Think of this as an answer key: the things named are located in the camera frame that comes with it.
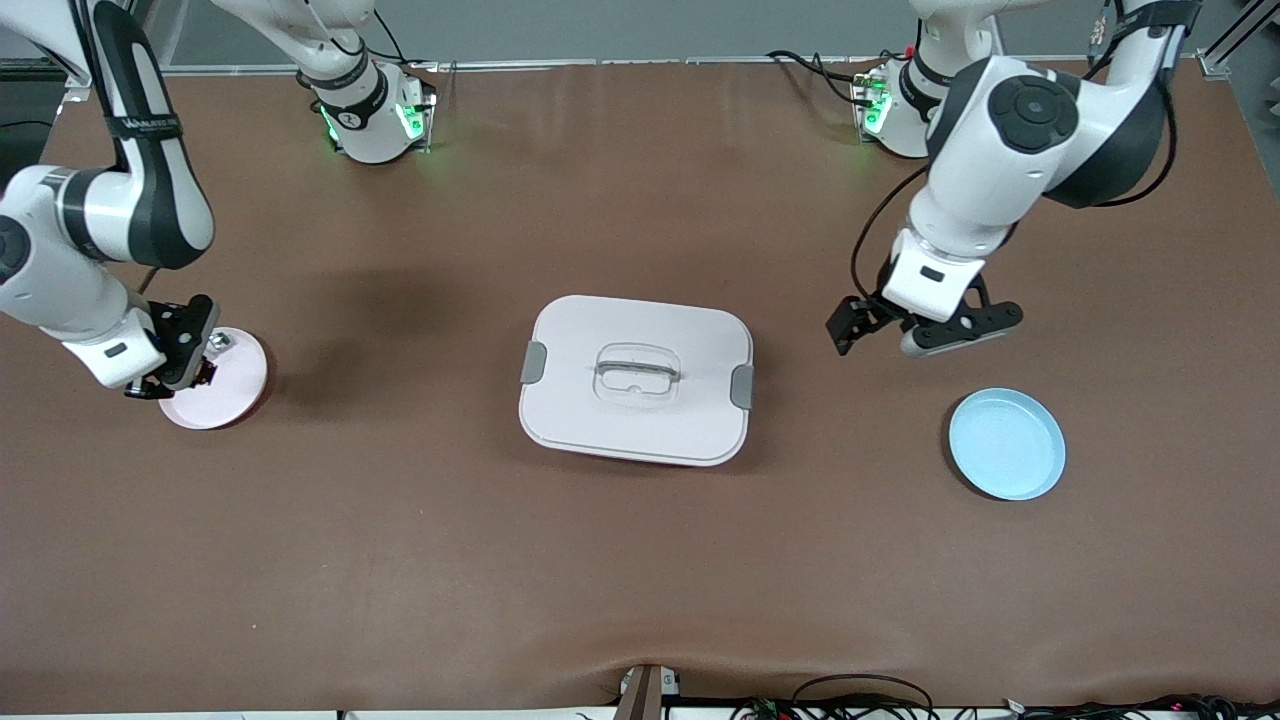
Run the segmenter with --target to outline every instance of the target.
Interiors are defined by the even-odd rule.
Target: white lid
[[[746,439],[751,334],[723,310],[572,295],[543,309],[520,421],[547,447],[718,465]]]

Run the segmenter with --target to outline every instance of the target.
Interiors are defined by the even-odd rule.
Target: table surface
[[[1030,213],[986,274],[1015,334],[923,361],[823,329],[916,164],[859,145],[820,78],[462,74],[434,151],[384,167],[332,154],[292,78],[170,92],[218,240],[148,295],[214,296],[274,387],[182,430],[0,323],[0,711],[581,705],[641,661],[695,694],[841,671],[950,705],[1280,692],[1280,208],[1225,83],[1180,73],[1149,200]],[[49,161],[109,161],[95,110]],[[740,455],[525,437],[524,347],[570,293],[741,318]],[[1061,423],[1041,500],[948,469],[950,409],[991,386]]]

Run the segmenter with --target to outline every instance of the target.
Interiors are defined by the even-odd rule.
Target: white robotic arm
[[[92,81],[116,164],[95,170],[33,165],[0,199],[0,311],[63,342],[108,387],[164,397],[207,382],[202,356],[218,316],[148,304],[102,265],[182,268],[212,241],[209,204],[192,174],[146,36],[105,0],[6,0],[4,24]]]
[[[986,258],[1042,195],[1092,208],[1137,184],[1160,145],[1169,83],[1198,10],[1198,0],[1138,0],[1116,28],[1106,85],[1002,56],[957,73],[929,127],[928,182],[877,291],[845,299],[828,322],[837,350],[895,322],[913,356],[1016,325],[1015,304],[986,297]],[[969,290],[982,297],[977,307],[964,302]]]
[[[212,0],[297,63],[334,145],[360,163],[387,163],[430,143],[435,88],[374,60],[357,28],[374,0]]]
[[[1052,0],[910,0],[920,33],[910,58],[890,58],[873,76],[884,87],[859,88],[872,104],[860,111],[863,132],[906,158],[924,158],[925,129],[956,73],[997,54],[995,15]]]

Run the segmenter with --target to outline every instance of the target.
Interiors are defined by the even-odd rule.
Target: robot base
[[[389,86],[398,87],[393,95],[398,100],[388,99],[362,131],[340,131],[321,108],[330,145],[338,154],[367,165],[390,163],[407,152],[430,152],[435,87],[385,63],[379,64],[379,72],[389,78]]]
[[[928,149],[924,146],[924,135],[929,129],[929,123],[920,119],[920,113],[897,95],[899,74],[906,72],[905,60],[890,59],[870,74],[884,78],[884,87],[890,88],[887,106],[881,110],[878,123],[867,122],[867,110],[855,108],[858,129],[864,137],[876,140],[890,152],[904,158],[927,158]],[[870,92],[867,88],[855,88],[858,97],[867,97]]]
[[[241,419],[257,405],[266,388],[266,350],[257,340],[236,328],[214,328],[230,340],[211,356],[218,365],[210,384],[193,386],[160,401],[160,410],[174,424],[191,430],[211,430]]]

